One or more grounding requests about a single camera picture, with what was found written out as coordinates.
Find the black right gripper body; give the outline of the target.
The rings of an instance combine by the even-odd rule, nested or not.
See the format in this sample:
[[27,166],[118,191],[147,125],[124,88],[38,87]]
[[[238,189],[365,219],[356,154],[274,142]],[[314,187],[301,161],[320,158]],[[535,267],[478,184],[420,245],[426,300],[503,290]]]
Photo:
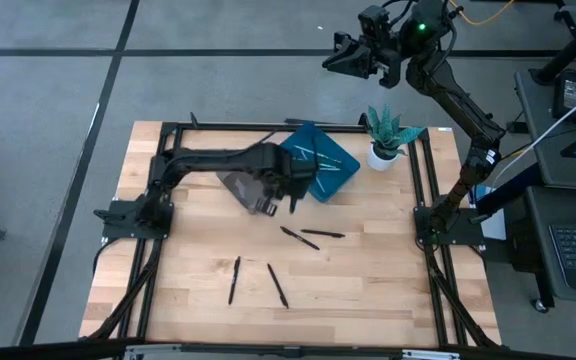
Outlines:
[[365,37],[364,44],[370,49],[373,67],[382,70],[379,84],[387,89],[398,85],[401,78],[401,65],[404,60],[400,52],[398,38],[395,35],[382,40]]

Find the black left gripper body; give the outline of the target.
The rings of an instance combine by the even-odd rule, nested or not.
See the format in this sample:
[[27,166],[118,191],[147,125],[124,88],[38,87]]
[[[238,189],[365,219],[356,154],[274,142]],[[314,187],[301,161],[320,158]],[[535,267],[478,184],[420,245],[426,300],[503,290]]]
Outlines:
[[280,149],[277,166],[266,176],[266,194],[277,199],[289,196],[292,200],[301,200],[316,172],[315,160],[296,158],[286,149]]

